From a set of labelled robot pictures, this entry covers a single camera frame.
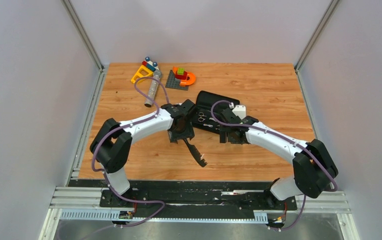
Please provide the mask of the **black folding comb razor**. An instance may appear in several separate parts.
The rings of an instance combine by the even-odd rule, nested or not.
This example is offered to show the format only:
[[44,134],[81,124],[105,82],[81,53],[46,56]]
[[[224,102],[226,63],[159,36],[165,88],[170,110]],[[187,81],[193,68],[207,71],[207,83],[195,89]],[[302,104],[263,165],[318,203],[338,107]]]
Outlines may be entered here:
[[186,144],[189,152],[191,153],[193,159],[198,163],[198,165],[202,168],[204,168],[207,165],[206,160],[204,159],[203,155],[199,152],[197,147],[193,144],[190,144],[187,139],[183,140]]

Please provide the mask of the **silver thinning scissors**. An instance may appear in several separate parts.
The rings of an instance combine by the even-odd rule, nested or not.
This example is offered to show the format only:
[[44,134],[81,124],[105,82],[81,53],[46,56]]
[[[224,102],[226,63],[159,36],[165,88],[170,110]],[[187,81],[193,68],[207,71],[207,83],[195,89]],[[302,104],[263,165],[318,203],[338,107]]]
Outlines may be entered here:
[[205,127],[208,127],[208,128],[211,128],[211,129],[214,129],[214,130],[219,130],[220,129],[220,125],[217,124],[217,123],[203,123],[203,126]]

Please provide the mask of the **small silver scissors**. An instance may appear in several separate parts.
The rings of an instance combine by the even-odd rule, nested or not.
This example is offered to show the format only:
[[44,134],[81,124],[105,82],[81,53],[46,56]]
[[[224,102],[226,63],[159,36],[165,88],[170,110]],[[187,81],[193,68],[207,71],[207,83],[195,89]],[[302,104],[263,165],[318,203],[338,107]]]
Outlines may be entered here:
[[204,112],[198,113],[198,118],[197,118],[198,122],[202,123],[202,122],[206,121],[207,119],[208,119],[208,117],[205,115]]

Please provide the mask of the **black zip tool case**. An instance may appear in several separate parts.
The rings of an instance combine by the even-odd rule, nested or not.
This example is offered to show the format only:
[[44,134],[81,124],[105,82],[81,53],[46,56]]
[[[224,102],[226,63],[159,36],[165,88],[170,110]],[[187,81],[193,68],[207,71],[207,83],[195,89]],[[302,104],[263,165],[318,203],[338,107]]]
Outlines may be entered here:
[[[212,108],[213,104],[215,104],[216,102],[221,101],[221,100],[231,102],[234,105],[240,104],[240,101],[238,99],[201,90],[198,93],[197,98],[196,98],[196,103],[195,103],[196,113],[192,118],[192,126],[194,128],[198,128],[198,129],[201,129],[204,131],[219,134],[219,130],[215,130],[215,129],[203,126],[203,123],[207,123],[207,124],[208,123],[211,123],[211,124],[217,123],[211,115],[211,108]],[[205,115],[207,116],[206,121],[198,122],[198,113],[199,112],[205,113]]]

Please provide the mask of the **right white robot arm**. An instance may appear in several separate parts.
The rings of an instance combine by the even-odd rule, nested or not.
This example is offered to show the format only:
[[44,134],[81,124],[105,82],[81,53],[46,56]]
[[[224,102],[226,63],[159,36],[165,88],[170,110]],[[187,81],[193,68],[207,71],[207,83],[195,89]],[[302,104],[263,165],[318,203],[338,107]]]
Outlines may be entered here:
[[220,130],[232,135],[237,142],[264,148],[292,165],[292,175],[274,180],[264,190],[265,204],[277,209],[290,197],[306,196],[316,199],[322,192],[336,192],[338,169],[325,144],[293,138],[274,130],[260,121],[222,123]]

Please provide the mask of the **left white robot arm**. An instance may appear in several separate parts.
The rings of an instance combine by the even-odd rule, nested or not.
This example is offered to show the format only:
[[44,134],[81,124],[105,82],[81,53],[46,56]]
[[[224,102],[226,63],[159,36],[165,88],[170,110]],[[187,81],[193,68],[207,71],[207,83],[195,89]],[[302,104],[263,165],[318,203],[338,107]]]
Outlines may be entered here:
[[189,99],[182,103],[167,103],[155,112],[132,120],[117,122],[106,120],[90,145],[91,168],[102,172],[113,200],[119,206],[128,206],[132,201],[130,183],[125,173],[131,146],[158,132],[167,132],[171,143],[187,143],[194,136],[192,118],[196,105]]

